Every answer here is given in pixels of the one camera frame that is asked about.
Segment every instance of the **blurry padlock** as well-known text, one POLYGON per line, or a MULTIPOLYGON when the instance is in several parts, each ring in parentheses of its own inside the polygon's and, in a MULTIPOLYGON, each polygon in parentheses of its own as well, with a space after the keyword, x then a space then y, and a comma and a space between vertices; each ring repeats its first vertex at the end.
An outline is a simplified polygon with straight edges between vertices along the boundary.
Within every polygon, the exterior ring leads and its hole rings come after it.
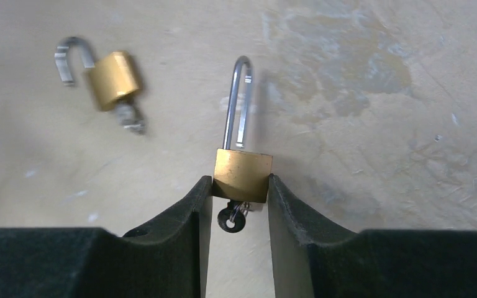
POLYGON ((268 177, 271 173, 271 155, 230 150, 233 122, 239 95, 239 81, 242 66, 246 66, 246 93, 240 112, 237 147, 244 148, 245 128, 249 103, 252 96, 253 66, 248 57, 238 58, 233 73, 227 119, 222 149, 217 150, 217 160, 213 175, 212 194, 216 197, 230 199, 227 208, 218 215, 219 225, 226 232, 236 233, 245 225, 248 202, 265 203, 268 195, 268 177))
POLYGON ((74 45, 80 47, 81 60, 86 68, 85 77, 94 94, 97 109, 114 110, 118 121, 126 129, 137 134, 145 133, 142 115, 133 102, 133 96, 141 87, 130 55, 125 51, 112 52, 102 60, 95 61, 87 41, 79 37, 65 38, 57 46, 55 60, 66 86, 74 86, 68 67, 68 50, 74 45))

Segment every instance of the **brass padlock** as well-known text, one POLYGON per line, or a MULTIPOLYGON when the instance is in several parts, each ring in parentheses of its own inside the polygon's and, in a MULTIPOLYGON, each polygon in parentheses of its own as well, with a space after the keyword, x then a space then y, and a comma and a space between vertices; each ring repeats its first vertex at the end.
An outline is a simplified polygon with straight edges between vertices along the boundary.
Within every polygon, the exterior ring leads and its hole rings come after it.
POLYGON ((94 94, 97 109, 114 110, 123 127, 137 134, 145 133, 143 117, 133 101, 133 96, 138 94, 141 86, 130 55, 118 51, 95 61, 87 41, 79 37, 65 38, 57 46, 55 60, 66 86, 74 86, 75 83, 67 62, 68 50, 74 45, 80 47, 85 77, 94 94))
POLYGON ((253 66, 246 56, 238 58, 231 82, 227 119, 225 123, 222 149, 217 150, 217 160, 213 175, 212 194, 230 199, 227 208, 218 215, 219 225, 226 232, 236 233, 245 225, 248 202, 265 203, 268 195, 268 177, 271 173, 273 157, 271 155, 230 150, 235 120, 235 110, 239 95, 239 82, 242 66, 246 66, 246 93, 240 112, 240 123, 236 146, 244 148, 246 120, 252 95, 253 66))

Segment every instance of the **gold padlock body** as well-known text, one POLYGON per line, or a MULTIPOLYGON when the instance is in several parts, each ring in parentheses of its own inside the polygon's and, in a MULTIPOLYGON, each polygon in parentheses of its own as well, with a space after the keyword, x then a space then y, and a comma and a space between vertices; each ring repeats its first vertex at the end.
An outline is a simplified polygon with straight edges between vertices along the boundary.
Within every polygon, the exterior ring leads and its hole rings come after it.
POLYGON ((273 156, 217 150, 213 196, 242 202, 265 203, 273 156))
POLYGON ((140 80, 130 55, 113 52, 86 72, 96 106, 100 111, 114 109, 118 100, 140 91, 140 80))

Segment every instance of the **metal shackle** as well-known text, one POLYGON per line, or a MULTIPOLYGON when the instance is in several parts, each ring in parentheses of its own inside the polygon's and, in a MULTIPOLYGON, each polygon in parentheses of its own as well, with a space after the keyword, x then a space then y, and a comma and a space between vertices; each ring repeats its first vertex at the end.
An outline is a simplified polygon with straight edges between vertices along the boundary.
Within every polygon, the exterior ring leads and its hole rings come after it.
POLYGON ((244 148, 244 138, 246 130, 246 120, 248 117, 248 109, 253 89, 253 65, 250 59, 246 56, 240 56, 235 62, 235 69, 233 70, 233 79, 231 80, 231 90, 229 91, 229 103, 227 106, 227 118, 225 120, 224 141, 222 149, 229 150, 231 146, 231 138, 233 134, 233 123, 235 122, 235 110, 237 109, 237 100, 239 98, 239 82, 242 67, 246 66, 246 75, 244 82, 246 83, 246 93, 240 111, 240 122, 238 124, 238 134, 236 146, 244 148))
POLYGON ((63 39, 58 44, 54 57, 59 75, 65 86, 73 86, 75 83, 72 72, 68 67, 68 50, 72 46, 79 47, 79 54, 81 55, 81 61, 85 68, 94 68, 96 61, 92 54, 91 47, 85 39, 79 37, 67 37, 63 39))

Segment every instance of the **concrete floor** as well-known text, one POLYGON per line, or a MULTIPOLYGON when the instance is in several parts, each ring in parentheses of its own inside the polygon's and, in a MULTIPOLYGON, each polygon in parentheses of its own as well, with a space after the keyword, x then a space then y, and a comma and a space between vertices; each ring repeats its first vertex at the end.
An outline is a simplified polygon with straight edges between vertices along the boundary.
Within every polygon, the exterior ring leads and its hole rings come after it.
MULTIPOLYGON (((308 204, 352 230, 477 229, 467 0, 0 0, 0 226, 121 235, 182 198, 212 174, 240 55, 256 74, 247 150, 308 204), (62 85, 69 35, 136 57, 146 136, 96 112, 81 78, 62 85)), ((274 296, 267 213, 236 235, 214 218, 208 297, 274 296)))

